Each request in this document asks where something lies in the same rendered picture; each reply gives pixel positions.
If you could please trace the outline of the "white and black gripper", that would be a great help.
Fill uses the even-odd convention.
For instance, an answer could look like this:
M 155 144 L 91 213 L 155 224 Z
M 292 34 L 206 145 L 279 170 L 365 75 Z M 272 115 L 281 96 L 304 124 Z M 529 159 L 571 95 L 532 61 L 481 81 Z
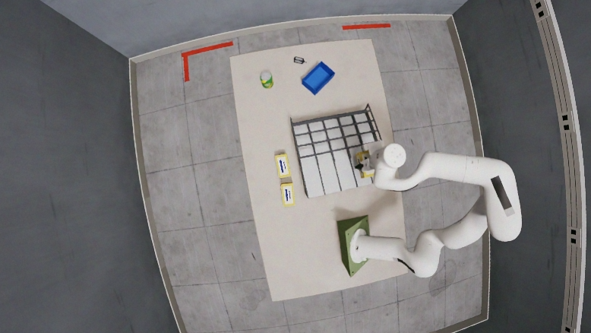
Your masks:
M 362 172 L 366 172 L 368 170 L 373 170 L 372 166 L 370 166 L 370 163 L 371 163 L 370 158 L 368 158 L 366 160 L 361 161 L 361 163 L 359 163 L 357 166 L 355 166 L 355 169 L 362 170 Z

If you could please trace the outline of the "blue open tray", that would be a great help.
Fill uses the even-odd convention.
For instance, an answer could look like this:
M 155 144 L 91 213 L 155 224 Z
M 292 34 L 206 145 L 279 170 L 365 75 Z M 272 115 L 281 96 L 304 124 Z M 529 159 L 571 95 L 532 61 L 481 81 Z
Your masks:
M 302 85 L 316 95 L 334 75 L 335 72 L 332 69 L 320 62 L 303 78 L 304 80 L 302 79 Z

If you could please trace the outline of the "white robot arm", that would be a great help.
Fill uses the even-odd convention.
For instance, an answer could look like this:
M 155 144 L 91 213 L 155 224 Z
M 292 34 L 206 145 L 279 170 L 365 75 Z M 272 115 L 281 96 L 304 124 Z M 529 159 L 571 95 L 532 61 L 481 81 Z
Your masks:
M 350 243 L 350 255 L 355 263 L 366 258 L 400 262 L 414 275 L 427 278 L 436 272 L 444 244 L 449 249 L 468 246 L 487 228 L 500 241 L 517 238 L 522 226 L 517 184 L 513 170 L 504 161 L 427 151 L 412 175 L 395 179 L 397 167 L 406 160 L 406 152 L 399 144 L 383 146 L 384 140 L 362 145 L 362 150 L 370 153 L 370 167 L 375 170 L 373 184 L 379 189 L 403 192 L 434 177 L 481 185 L 484 194 L 456 223 L 442 229 L 422 231 L 413 252 L 407 250 L 402 238 L 367 236 L 363 229 L 357 229 Z

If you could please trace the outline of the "green and yellow drink can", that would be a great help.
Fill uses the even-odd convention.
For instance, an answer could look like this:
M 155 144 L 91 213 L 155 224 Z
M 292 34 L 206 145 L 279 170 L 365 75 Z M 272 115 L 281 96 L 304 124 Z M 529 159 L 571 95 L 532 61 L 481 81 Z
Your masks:
M 272 86 L 273 86 L 273 79 L 272 78 L 273 78 L 272 74 L 268 71 L 264 71 L 261 74 L 260 79 L 262 81 L 261 83 L 264 88 L 266 88 L 266 89 L 272 88 Z

